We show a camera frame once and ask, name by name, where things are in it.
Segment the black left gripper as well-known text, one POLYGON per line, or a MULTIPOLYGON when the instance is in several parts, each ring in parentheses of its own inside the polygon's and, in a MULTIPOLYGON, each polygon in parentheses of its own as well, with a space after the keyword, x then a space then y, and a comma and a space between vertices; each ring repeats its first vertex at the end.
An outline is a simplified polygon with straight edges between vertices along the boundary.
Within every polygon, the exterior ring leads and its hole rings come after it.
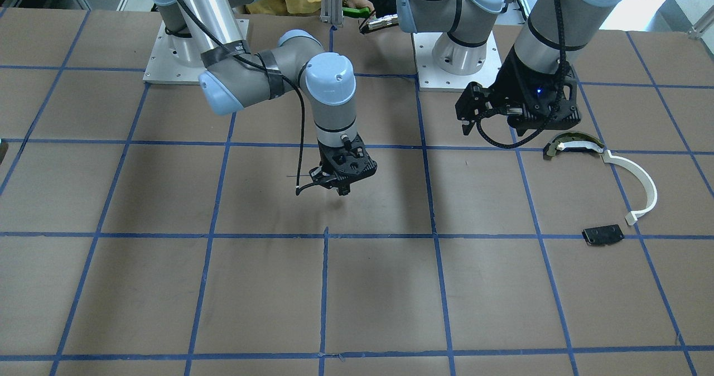
POLYGON ((576 90, 577 82, 569 62, 564 81, 558 88, 558 73, 544 74, 528 68, 514 50, 510 50, 490 87, 472 81, 455 104, 456 117, 462 121, 465 136, 474 129, 478 118, 497 114, 507 117, 518 136, 529 129, 567 130, 581 122, 576 90))

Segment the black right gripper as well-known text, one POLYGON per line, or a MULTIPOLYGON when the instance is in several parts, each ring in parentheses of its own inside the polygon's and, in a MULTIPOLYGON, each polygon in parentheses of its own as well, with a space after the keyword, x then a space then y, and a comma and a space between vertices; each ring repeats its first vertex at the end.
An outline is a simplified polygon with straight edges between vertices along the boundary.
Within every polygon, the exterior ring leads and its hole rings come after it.
POLYGON ((368 155, 362 137, 357 134, 341 147, 318 143, 320 165, 310 171, 310 186, 321 186, 328 190, 337 189, 337 195, 350 194, 350 185, 375 175, 377 162, 368 155))

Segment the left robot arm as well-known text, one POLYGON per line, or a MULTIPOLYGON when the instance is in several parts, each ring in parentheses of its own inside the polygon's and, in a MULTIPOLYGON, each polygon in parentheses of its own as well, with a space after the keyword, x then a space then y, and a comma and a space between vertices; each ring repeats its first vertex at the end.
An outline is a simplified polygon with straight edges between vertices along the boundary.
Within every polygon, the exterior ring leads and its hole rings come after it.
MULTIPOLYGON (((484 119, 502 115, 518 136, 581 122, 573 64, 622 0, 537 0, 491 86, 471 81, 456 102, 462 132, 492 144, 484 119)), ((447 73, 477 73, 507 0, 396 0, 406 33, 438 33, 432 58, 447 73)))

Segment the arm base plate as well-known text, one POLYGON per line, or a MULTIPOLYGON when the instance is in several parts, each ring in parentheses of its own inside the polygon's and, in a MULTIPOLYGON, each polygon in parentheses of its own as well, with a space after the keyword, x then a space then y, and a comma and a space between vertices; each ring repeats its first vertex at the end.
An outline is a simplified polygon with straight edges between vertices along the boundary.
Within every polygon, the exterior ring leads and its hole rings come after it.
POLYGON ((457 45, 445 33, 414 33, 412 38, 419 86, 426 91, 460 92, 470 82, 490 86, 501 67, 493 33, 474 48, 457 45))
POLYGON ((150 84, 197 85, 203 61, 191 38, 168 35, 161 23, 146 64, 143 81, 150 84))

